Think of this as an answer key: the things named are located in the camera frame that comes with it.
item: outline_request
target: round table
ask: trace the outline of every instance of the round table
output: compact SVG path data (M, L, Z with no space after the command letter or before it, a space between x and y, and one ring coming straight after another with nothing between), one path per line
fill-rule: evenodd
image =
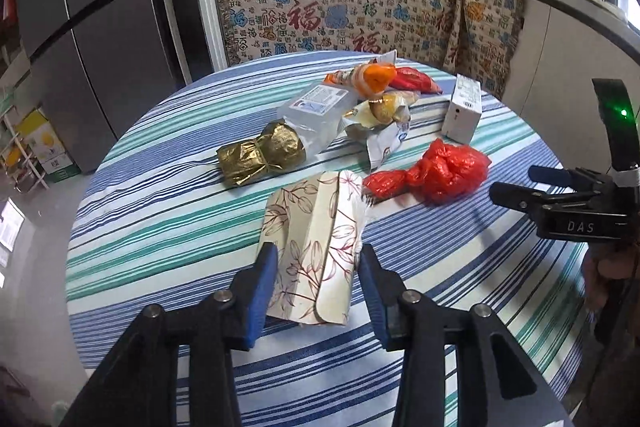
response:
M226 187L216 159L219 146L259 134L304 86L366 56L308 52L228 68L159 103L116 143L80 204L66 264L71 328L88 372L146 304L192 305L251 264L265 201L276 188L320 171L366 174L361 147L346 138L334 140L320 162L246 187ZM412 107L408 137L383 169L411 166L438 136L455 81L399 62L430 74L444 93ZM472 146L493 163L478 192L440 207L407 198L382 203L364 241L407 287L438 303L489 304L561 396L580 362L586 312L579 271L586 245L541 240L526 216L491 204L491 182L532 185L530 165L557 166L558 160L492 96L483 95L482 109ZM180 350L179 425L188 425L188 356ZM234 352L233 359L245 426L391 425L402 352L385 352L373 336L357 278L348 326L300 327L268 318L255 348ZM446 361L451 425L451 350Z

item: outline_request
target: red plastic bag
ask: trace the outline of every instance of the red plastic bag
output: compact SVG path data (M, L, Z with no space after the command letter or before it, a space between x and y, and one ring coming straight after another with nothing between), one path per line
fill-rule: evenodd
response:
M489 165L491 160L473 147L438 138L410 169L376 172L364 184L381 200L415 190L426 200L442 204L475 192L487 178Z
M364 178L363 184L380 200L388 200L405 190L404 171L379 171Z
M415 68L396 68L396 77L389 86L394 89L420 91L425 94L442 92L440 86L433 82L433 79L428 74L422 73Z

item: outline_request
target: refrigerator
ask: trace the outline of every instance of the refrigerator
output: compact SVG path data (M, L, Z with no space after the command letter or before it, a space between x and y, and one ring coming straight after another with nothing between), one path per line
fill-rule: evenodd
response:
M17 10L30 99L84 172L146 111L212 71L197 0L17 0Z

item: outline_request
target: clear plastic packaging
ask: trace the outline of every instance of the clear plastic packaging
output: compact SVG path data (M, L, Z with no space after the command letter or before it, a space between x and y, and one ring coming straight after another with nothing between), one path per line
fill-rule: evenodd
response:
M353 89L316 84L281 105L278 118L293 127L310 159L329 147L338 135L342 115L357 103L358 95Z

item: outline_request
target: gold foil package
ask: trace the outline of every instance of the gold foil package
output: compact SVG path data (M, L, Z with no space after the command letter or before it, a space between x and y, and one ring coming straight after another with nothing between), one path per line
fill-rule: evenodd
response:
M257 138L223 145L216 153L225 179L235 185L268 172L281 174L306 160L298 134L282 120L268 123Z

